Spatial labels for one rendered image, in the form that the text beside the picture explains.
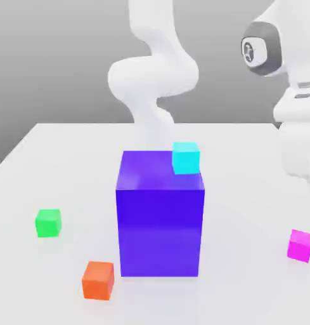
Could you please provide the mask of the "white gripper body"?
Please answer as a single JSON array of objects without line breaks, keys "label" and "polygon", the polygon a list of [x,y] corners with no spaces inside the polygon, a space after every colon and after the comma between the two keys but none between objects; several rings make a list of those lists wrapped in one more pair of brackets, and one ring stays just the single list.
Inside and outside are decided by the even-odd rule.
[{"label": "white gripper body", "polygon": [[305,180],[310,191],[310,122],[282,123],[278,134],[285,172]]}]

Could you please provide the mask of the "small green cube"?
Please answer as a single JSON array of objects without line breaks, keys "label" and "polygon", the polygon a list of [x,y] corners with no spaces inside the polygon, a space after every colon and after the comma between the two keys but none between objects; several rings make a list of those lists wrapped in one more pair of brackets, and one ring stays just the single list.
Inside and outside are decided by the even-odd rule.
[{"label": "small green cube", "polygon": [[35,225],[38,237],[58,237],[62,227],[60,210],[40,209]]}]

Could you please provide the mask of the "small cyan cube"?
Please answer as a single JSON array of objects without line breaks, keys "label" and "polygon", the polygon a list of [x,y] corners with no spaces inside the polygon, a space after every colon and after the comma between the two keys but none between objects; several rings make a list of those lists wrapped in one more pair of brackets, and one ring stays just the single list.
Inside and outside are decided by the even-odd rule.
[{"label": "small cyan cube", "polygon": [[177,175],[194,175],[200,172],[200,149],[196,142],[174,142],[172,167]]}]

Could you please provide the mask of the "small magenta cube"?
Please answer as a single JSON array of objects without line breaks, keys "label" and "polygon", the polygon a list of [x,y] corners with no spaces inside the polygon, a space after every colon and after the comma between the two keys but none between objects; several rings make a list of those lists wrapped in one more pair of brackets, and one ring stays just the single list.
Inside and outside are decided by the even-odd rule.
[{"label": "small magenta cube", "polygon": [[294,260],[309,263],[310,233],[292,229],[288,244],[287,256]]}]

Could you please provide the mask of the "large purple box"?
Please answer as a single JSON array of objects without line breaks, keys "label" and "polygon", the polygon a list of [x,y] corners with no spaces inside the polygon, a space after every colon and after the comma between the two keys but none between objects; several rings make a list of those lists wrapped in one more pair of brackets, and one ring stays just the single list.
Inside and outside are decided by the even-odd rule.
[{"label": "large purple box", "polygon": [[125,150],[115,194],[123,277],[198,276],[201,174],[175,174],[170,151]]}]

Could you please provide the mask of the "small orange cube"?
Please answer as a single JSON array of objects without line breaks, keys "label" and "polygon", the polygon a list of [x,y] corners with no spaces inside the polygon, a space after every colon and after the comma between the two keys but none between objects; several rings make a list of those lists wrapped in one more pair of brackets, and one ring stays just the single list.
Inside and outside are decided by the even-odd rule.
[{"label": "small orange cube", "polygon": [[89,261],[82,276],[84,298],[109,300],[112,294],[114,280],[113,263]]}]

